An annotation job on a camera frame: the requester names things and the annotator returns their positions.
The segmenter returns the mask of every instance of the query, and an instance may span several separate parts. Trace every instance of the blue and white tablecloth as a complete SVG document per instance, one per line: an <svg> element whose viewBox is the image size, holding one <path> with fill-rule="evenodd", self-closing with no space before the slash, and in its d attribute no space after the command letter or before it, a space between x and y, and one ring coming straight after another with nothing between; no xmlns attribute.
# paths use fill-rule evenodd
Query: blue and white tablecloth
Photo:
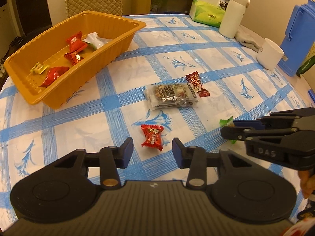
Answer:
<svg viewBox="0 0 315 236"><path fill-rule="evenodd" d="M303 108L292 86L275 70L263 69L256 53L218 33L218 29L193 22L186 15L140 15L144 21L127 52L82 86L58 110L43 103L28 105L9 79L0 93L0 226L5 230L16 216L9 195L23 177L77 149L97 152L120 146L131 136L134 152L122 182L175 180L185 182L188 170L177 168L171 141L202 146L209 152L222 147L245 155L244 143L231 145L220 136L219 120L230 116L255 119L270 112ZM185 83L185 75L198 71L210 97L194 109L149 111L143 91L154 83ZM140 125L164 127L163 151L141 147ZM298 197L292 217L304 209L297 172L252 160L285 177ZM99 183L99 169L89 179ZM217 180L208 168L208 183Z"/></svg>

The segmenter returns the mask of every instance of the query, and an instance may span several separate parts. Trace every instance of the towel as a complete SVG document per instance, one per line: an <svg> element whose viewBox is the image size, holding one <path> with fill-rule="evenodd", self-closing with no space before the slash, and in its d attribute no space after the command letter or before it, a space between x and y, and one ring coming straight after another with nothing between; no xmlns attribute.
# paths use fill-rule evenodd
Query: towel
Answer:
<svg viewBox="0 0 315 236"><path fill-rule="evenodd" d="M235 39L243 46L248 47L256 52L258 52L260 46L257 44L255 39L250 35L245 33L241 28L237 29Z"/></svg>

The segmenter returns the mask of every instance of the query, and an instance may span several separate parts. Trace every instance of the orange plastic tray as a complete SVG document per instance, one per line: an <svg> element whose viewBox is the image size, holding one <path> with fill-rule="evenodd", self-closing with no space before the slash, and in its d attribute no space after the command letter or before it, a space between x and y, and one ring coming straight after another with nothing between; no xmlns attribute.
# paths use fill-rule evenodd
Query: orange plastic tray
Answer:
<svg viewBox="0 0 315 236"><path fill-rule="evenodd" d="M145 26L145 23L137 20L84 11L28 42L5 61L4 67L29 104L43 101L51 108L57 109L97 72L125 52L135 32ZM90 46L84 49L79 53L84 59L72 66L64 58L64 54L69 52L66 39L79 31L83 33L83 37L97 32L100 37L113 41L96 51ZM70 69L49 87L39 87L49 69L41 75L30 73L37 62L48 64L50 67L69 66Z"/></svg>

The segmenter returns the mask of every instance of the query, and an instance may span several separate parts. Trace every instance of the tissue box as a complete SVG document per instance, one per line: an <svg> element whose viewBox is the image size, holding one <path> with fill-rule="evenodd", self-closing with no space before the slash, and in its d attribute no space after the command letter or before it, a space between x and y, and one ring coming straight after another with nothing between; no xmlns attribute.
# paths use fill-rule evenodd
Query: tissue box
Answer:
<svg viewBox="0 0 315 236"><path fill-rule="evenodd" d="M190 17L193 21L209 26L220 27L225 11L220 7L201 0L193 0Z"/></svg>

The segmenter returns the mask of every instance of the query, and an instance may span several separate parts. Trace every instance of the cup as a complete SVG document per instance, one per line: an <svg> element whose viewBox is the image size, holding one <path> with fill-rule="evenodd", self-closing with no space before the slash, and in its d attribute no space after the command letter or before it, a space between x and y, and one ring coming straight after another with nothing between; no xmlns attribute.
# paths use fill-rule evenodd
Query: cup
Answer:
<svg viewBox="0 0 315 236"><path fill-rule="evenodd" d="M266 38L257 53L258 62L266 69L273 70L283 57L283 50L272 40Z"/></svg>

